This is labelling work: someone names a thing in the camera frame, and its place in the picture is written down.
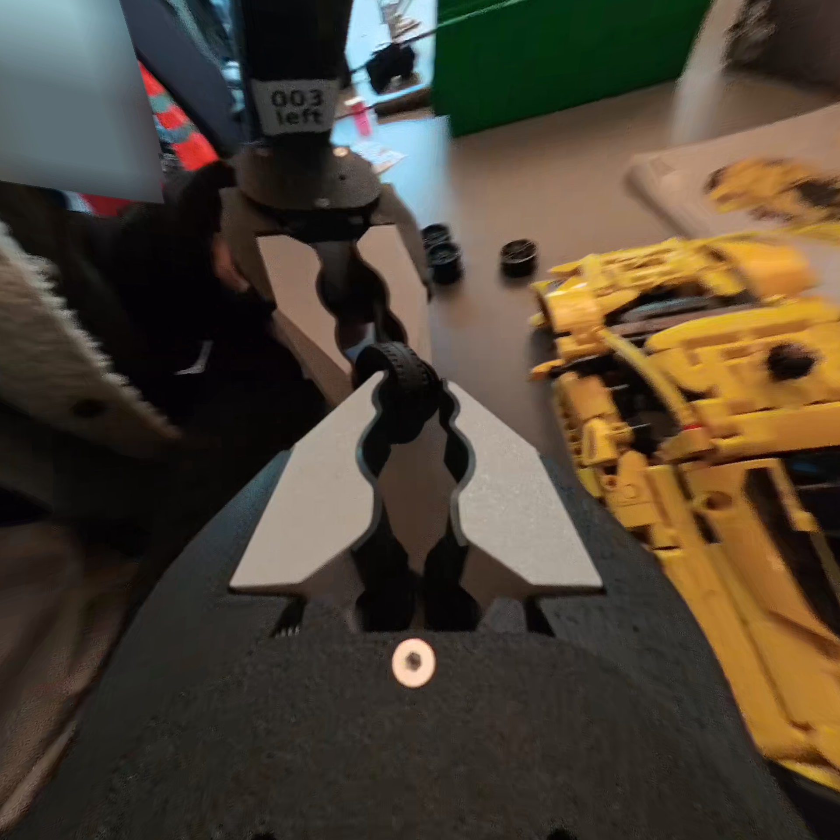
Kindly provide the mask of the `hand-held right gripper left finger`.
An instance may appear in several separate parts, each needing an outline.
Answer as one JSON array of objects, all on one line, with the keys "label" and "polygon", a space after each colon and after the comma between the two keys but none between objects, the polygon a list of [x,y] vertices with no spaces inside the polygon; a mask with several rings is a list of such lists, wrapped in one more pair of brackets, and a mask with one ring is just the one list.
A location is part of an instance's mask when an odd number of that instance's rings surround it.
[{"label": "hand-held right gripper left finger", "polygon": [[390,385],[374,373],[294,445],[231,592],[328,602],[368,632],[412,625],[414,573],[378,487],[392,452]]}]

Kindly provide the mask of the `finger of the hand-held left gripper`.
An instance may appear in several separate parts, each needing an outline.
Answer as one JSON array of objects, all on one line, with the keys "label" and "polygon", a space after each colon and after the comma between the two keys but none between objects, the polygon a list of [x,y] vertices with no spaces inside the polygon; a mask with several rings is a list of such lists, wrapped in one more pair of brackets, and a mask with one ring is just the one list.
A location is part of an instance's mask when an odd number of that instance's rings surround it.
[{"label": "finger of the hand-held left gripper", "polygon": [[351,394],[351,362],[337,341],[337,322],[319,295],[322,263],[309,245],[281,234],[257,237],[276,307],[278,336],[321,394]]},{"label": "finger of the hand-held left gripper", "polygon": [[377,279],[373,304],[376,338],[404,343],[422,360],[432,363],[427,288],[397,227],[370,227],[356,250]]}]

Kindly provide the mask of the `orange striped traffic cone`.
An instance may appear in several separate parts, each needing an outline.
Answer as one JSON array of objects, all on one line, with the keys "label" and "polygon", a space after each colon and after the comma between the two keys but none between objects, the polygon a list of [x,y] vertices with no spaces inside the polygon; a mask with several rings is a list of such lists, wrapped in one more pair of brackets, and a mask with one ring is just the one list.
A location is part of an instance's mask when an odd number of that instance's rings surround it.
[{"label": "orange striped traffic cone", "polygon": [[[163,175],[161,185],[181,173],[195,172],[219,160],[219,154],[194,121],[175,101],[158,78],[138,59],[145,93],[150,102],[154,127],[160,145]],[[101,196],[67,192],[71,211],[98,217],[117,217],[141,198]]]}]

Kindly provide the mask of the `person's left hand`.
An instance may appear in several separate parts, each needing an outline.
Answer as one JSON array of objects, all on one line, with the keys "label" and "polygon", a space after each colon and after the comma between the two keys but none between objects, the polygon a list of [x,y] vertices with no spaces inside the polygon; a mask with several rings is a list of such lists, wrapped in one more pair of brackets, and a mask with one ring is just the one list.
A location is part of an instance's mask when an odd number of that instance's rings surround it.
[{"label": "person's left hand", "polygon": [[233,260],[224,237],[216,233],[211,243],[211,260],[215,277],[234,293],[246,293],[250,284]]}]

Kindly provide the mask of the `grey shirt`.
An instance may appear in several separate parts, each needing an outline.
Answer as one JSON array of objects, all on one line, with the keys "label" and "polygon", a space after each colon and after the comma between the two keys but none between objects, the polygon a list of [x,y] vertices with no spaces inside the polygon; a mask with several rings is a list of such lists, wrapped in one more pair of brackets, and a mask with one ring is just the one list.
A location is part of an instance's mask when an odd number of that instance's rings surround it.
[{"label": "grey shirt", "polygon": [[62,760],[120,636],[139,566],[51,521],[2,528],[2,833]]}]

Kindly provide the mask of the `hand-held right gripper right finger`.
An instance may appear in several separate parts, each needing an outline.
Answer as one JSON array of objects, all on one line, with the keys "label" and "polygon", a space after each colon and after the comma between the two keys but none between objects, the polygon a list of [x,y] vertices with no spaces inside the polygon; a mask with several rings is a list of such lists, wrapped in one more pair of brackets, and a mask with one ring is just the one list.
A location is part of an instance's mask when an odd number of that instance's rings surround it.
[{"label": "hand-held right gripper right finger", "polygon": [[539,451],[451,381],[438,416],[454,486],[444,535],[423,567],[426,627],[468,632],[497,601],[603,594]]}]

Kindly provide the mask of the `grey desk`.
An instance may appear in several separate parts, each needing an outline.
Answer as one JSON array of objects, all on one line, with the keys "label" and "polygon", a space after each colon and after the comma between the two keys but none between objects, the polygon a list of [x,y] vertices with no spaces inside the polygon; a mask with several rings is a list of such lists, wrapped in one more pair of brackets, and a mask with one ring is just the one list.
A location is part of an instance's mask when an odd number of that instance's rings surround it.
[{"label": "grey desk", "polygon": [[552,419],[550,391],[526,383],[550,347],[526,325],[525,280],[505,280],[498,250],[537,242],[544,269],[596,250],[666,238],[663,224],[629,196],[631,153],[664,138],[670,86],[637,91],[547,117],[452,140],[445,119],[424,112],[384,119],[373,141],[407,153],[383,174],[420,226],[449,224],[465,252],[465,277],[434,293],[434,361],[469,394],[558,465],[563,498],[600,571],[612,581],[666,581],[654,556],[599,502],[585,500]]}]

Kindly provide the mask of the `yellow toy brick car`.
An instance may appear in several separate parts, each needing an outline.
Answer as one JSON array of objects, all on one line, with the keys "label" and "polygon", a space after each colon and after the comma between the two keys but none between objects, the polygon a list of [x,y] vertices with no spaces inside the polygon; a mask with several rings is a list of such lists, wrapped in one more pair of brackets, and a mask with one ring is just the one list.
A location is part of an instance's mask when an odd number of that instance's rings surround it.
[{"label": "yellow toy brick car", "polygon": [[587,255],[530,289],[582,486],[653,554],[772,765],[839,789],[838,304],[780,233]]}]

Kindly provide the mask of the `black ridged toy part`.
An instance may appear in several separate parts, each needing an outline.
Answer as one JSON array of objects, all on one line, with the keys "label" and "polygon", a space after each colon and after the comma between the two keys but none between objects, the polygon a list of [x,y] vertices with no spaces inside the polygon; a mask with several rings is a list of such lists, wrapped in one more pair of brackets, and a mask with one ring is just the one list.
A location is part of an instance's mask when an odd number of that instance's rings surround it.
[{"label": "black ridged toy part", "polygon": [[529,238],[517,238],[501,247],[501,274],[509,279],[532,277],[539,263],[539,249]]}]

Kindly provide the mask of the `brown fleece-lined jacket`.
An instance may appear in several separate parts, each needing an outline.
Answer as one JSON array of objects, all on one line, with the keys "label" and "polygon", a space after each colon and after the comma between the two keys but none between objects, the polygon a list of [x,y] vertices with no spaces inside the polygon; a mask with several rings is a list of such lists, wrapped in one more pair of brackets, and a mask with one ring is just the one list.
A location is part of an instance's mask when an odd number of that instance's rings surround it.
[{"label": "brown fleece-lined jacket", "polygon": [[2,525],[151,516],[180,432],[100,257],[110,220],[2,182]]}]

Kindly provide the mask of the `black toy car tyre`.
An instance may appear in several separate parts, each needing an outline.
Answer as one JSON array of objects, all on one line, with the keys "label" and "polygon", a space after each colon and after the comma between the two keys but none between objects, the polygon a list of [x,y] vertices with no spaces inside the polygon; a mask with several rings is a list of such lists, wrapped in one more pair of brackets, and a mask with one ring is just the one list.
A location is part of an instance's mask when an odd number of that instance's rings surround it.
[{"label": "black toy car tyre", "polygon": [[432,365],[402,342],[372,343],[354,363],[357,385],[383,373],[377,399],[386,440],[406,445],[423,431],[439,408],[442,386]]}]

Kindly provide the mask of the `green plastic bin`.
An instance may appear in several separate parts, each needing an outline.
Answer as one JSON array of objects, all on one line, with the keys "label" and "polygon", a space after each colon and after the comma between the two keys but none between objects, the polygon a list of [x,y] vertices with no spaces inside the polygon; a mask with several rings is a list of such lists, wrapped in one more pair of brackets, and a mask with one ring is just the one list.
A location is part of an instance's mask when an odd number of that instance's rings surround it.
[{"label": "green plastic bin", "polygon": [[440,1],[432,107],[457,139],[677,79],[708,1]]}]

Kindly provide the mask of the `large car print booklet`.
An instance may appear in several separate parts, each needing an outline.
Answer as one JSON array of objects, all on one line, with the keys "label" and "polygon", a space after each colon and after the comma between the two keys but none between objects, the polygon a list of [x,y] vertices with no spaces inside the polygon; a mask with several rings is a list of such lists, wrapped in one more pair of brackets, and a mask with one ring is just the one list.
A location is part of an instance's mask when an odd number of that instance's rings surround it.
[{"label": "large car print booklet", "polygon": [[777,235],[838,247],[839,106],[633,158],[627,179],[689,238]]}]

